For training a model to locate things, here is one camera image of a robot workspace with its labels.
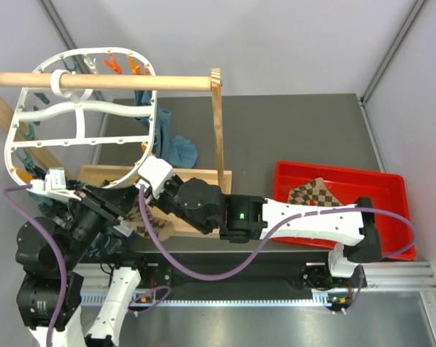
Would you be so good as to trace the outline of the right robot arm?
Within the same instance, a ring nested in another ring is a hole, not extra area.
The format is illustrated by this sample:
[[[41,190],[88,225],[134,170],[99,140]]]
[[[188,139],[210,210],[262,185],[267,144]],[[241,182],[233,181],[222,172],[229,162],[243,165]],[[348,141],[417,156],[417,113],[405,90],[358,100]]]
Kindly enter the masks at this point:
[[[306,206],[288,205],[290,215],[278,223],[271,222],[271,229],[257,245],[253,253],[242,264],[226,273],[206,275],[197,273],[179,263],[162,245],[148,220],[145,205],[145,187],[138,183],[139,207],[145,227],[160,253],[177,269],[189,277],[203,281],[218,281],[235,276],[245,269],[272,238],[301,237],[324,239],[336,243],[328,253],[328,264],[324,267],[324,278],[332,286],[340,286],[353,275],[360,264],[382,259],[382,247],[377,229],[366,225],[367,213],[378,213],[371,207],[349,206],[336,209],[308,211]]]

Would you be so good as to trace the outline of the wooden rack upright post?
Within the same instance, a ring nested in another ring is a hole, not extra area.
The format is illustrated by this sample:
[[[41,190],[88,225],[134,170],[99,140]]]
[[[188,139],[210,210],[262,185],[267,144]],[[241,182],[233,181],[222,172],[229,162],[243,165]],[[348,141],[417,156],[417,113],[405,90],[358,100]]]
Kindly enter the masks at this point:
[[[217,161],[218,184],[224,190],[224,153],[223,153],[223,112],[221,96],[221,70],[211,70],[210,87],[213,107],[213,128],[215,135],[215,154]]]

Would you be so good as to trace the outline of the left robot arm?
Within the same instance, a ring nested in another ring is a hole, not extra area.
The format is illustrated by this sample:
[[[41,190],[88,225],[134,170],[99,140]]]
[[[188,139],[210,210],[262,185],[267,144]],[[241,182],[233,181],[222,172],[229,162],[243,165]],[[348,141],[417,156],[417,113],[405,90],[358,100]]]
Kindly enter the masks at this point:
[[[150,269],[141,257],[118,256],[102,307],[88,332],[81,324],[84,278],[76,266],[105,228],[127,217],[138,198],[134,186],[103,189],[85,185],[69,201],[72,217],[61,227],[47,217],[28,218],[17,234],[15,260],[25,277],[17,294],[22,321],[40,346],[118,346],[136,287]]]

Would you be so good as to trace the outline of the orange clip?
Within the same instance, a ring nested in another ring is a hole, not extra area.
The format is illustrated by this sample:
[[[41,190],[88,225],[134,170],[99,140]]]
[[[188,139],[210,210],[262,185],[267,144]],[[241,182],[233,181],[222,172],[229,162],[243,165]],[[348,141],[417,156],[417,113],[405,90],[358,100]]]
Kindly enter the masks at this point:
[[[13,174],[16,174],[22,181],[29,184],[34,178],[32,175],[30,175],[28,172],[22,170],[21,168],[12,168],[10,170]]]
[[[144,141],[141,143],[141,148],[143,152],[147,150],[147,147],[148,147],[148,142]]]

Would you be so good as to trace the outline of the teal blue sock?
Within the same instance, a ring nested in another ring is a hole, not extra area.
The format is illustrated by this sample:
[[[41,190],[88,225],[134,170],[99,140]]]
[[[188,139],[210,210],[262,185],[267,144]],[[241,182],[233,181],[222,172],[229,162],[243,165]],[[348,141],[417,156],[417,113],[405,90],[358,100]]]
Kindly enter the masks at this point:
[[[151,153],[174,168],[193,168],[198,152],[195,145],[181,135],[172,136],[171,112],[157,107],[155,139]]]

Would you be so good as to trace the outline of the wooden rod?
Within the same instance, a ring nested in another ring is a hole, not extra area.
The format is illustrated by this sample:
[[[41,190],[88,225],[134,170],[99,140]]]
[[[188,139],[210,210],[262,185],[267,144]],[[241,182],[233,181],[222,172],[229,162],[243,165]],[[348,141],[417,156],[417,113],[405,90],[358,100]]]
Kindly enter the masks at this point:
[[[170,90],[208,92],[213,84],[221,85],[219,75],[144,76],[106,74],[66,74],[0,72],[0,87],[40,87],[56,85],[64,89],[96,90]]]

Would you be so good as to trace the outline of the brown argyle sock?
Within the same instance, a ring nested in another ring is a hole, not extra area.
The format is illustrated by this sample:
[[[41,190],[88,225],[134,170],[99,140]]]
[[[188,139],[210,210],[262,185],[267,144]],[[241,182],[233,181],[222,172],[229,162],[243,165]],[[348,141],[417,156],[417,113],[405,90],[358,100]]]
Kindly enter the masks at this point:
[[[148,220],[155,232],[155,235],[158,237],[160,241],[165,241],[169,239],[174,231],[174,225],[171,221],[166,220],[164,218],[155,216],[150,207],[146,207],[146,213]],[[133,207],[129,214],[127,215],[127,220],[134,227],[134,232],[144,238],[149,239],[150,234],[145,226],[145,222],[142,218],[142,214],[140,212],[140,208],[138,206]]]
[[[323,178],[313,179],[290,190],[287,203],[291,205],[315,205],[338,207],[343,204],[326,187]]]

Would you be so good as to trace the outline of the white plastic sock hanger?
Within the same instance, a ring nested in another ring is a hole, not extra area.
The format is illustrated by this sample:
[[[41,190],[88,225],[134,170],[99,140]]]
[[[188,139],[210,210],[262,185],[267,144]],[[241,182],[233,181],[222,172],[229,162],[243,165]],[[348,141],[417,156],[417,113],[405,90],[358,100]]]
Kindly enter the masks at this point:
[[[65,51],[61,54],[52,56],[43,63],[41,63],[33,73],[43,73],[45,69],[51,67],[57,62],[65,62],[66,58],[80,57],[83,59],[86,67],[90,70],[89,74],[99,74],[96,66],[97,55],[107,55],[111,60],[107,62],[107,66],[115,71],[118,75],[122,75],[121,67],[116,60],[116,55],[125,56],[132,68],[134,75],[155,75],[155,70],[152,64],[142,54],[134,51],[130,51],[127,48],[118,47],[105,47],[105,48],[77,48],[69,51]],[[58,75],[66,74],[78,74],[73,70],[68,69],[56,69],[52,72]],[[49,88],[40,87],[24,87],[20,93],[19,102],[12,116],[12,123],[9,127],[7,139],[4,147],[4,161],[7,171],[12,180],[22,186],[27,183],[22,181],[15,173],[10,170],[16,167],[13,164],[14,151],[18,148],[25,148],[30,151],[31,148],[49,148],[49,147],[73,147],[73,146],[96,146],[105,144],[124,145],[127,143],[142,143],[148,142],[148,147],[145,152],[142,153],[140,159],[138,159],[133,168],[120,179],[110,181],[106,188],[112,189],[115,187],[121,187],[131,182],[137,175],[139,167],[150,156],[150,151],[153,148],[155,139],[155,123],[157,118],[157,91],[146,90],[149,92],[148,101],[145,105],[141,106],[123,106],[115,103],[109,103],[108,101],[93,100],[92,96],[96,89],[64,89],[56,85]],[[56,103],[52,106],[44,108],[42,110],[26,111],[24,109],[24,102],[27,96],[32,93],[44,93],[51,92],[57,98],[62,98],[63,101]],[[146,119],[149,124],[147,135],[135,135],[135,136],[121,136],[121,137],[89,137],[87,136],[87,124],[85,120],[85,112],[99,112],[109,113],[115,116],[122,116],[133,119]],[[73,137],[63,139],[50,139],[50,140],[26,140],[19,132],[18,129],[21,124],[31,124],[33,122],[42,122],[57,116],[71,113],[75,117],[76,121],[76,133]]]

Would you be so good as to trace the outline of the teal clip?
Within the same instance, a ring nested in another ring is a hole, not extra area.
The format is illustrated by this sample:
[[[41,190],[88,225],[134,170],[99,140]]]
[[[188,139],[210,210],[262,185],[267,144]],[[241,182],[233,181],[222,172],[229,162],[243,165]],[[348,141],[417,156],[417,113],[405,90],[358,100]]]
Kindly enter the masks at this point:
[[[26,139],[26,140],[35,140],[35,128],[40,126],[40,122],[33,122],[31,124],[21,124],[18,132]]]
[[[32,170],[35,168],[33,157],[25,148],[16,149],[14,154],[20,160],[26,170]]]

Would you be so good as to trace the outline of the wooden rack base tray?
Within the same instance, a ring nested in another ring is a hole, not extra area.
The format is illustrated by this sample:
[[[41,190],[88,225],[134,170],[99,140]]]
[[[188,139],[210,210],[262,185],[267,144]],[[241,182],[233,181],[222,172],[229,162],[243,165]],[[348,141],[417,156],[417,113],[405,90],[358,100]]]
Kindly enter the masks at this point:
[[[101,187],[106,181],[114,181],[125,176],[132,169],[130,166],[107,166],[107,165],[83,165],[81,166],[80,172],[78,174],[78,179],[87,184]],[[217,185],[218,175],[216,170],[206,170],[206,169],[185,169],[185,168],[175,168],[175,173],[179,176],[182,181],[188,181],[192,178],[202,179],[208,184]],[[161,212],[156,207],[151,207],[153,214],[155,216],[169,220],[174,225],[174,231],[172,236],[184,236],[184,237],[208,237],[208,238],[218,238],[218,230],[214,230],[211,234],[204,235],[183,220],[177,218],[176,216],[170,214],[167,215]]]

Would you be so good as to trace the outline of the red plastic tray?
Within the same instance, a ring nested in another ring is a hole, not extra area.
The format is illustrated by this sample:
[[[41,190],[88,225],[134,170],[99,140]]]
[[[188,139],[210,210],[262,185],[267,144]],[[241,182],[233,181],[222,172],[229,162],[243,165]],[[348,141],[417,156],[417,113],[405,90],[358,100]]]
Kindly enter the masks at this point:
[[[322,178],[327,189],[344,205],[352,204],[359,197],[369,197],[373,207],[397,213],[410,220],[403,178],[377,171],[279,161],[275,165],[273,199],[287,202],[293,188],[316,178]],[[411,229],[399,220],[375,215],[375,225],[380,232],[384,254],[397,251],[411,241]],[[331,249],[334,245],[331,241],[288,237],[278,238],[276,241],[326,249]],[[416,248],[413,245],[390,259],[413,261],[416,259]]]

